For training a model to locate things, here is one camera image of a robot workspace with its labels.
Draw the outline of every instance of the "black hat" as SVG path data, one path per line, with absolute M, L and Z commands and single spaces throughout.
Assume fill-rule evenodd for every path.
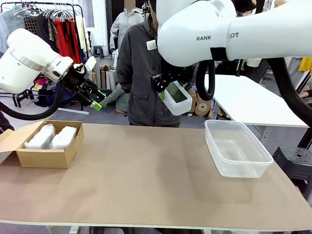
M 153 11 L 156 13 L 156 1 L 157 0 L 150 0 L 150 7 L 153 9 Z
M 252 0 L 232 0 L 235 10 L 238 12 L 252 11 L 256 8 L 256 5 Z

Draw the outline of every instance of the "gray stool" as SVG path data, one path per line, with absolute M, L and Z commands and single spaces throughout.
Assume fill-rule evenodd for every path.
M 273 159 L 308 200 L 312 191 L 312 153 L 302 148 L 280 146 Z
M 104 52 L 103 52 L 102 46 L 100 45 L 93 46 L 93 56 L 95 58 L 100 58 L 100 59 L 104 58 Z

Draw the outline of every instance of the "brown tabletop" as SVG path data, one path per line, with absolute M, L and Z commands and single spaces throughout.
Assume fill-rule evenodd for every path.
M 69 169 L 0 165 L 0 219 L 12 223 L 230 230 L 312 229 L 312 209 L 277 165 L 222 177 L 205 131 L 84 124 Z

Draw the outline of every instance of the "bubble wrapped package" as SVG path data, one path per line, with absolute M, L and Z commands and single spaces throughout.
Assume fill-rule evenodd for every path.
M 70 143 L 74 140 L 76 131 L 77 128 L 73 127 L 63 128 L 62 131 L 53 138 L 51 142 L 51 149 L 67 149 Z
M 25 148 L 47 150 L 50 147 L 49 143 L 54 137 L 55 128 L 53 124 L 44 125 L 29 142 L 25 142 Z

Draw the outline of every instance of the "dark gray jacket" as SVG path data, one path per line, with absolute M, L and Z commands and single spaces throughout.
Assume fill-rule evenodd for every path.
M 151 16 L 132 26 L 126 33 L 117 59 L 117 78 L 125 93 L 131 93 L 128 119 L 133 125 L 179 127 L 180 116 L 174 116 L 155 94 L 151 76 L 160 73 L 158 50 L 148 51 L 146 42 L 157 32 L 150 27 Z

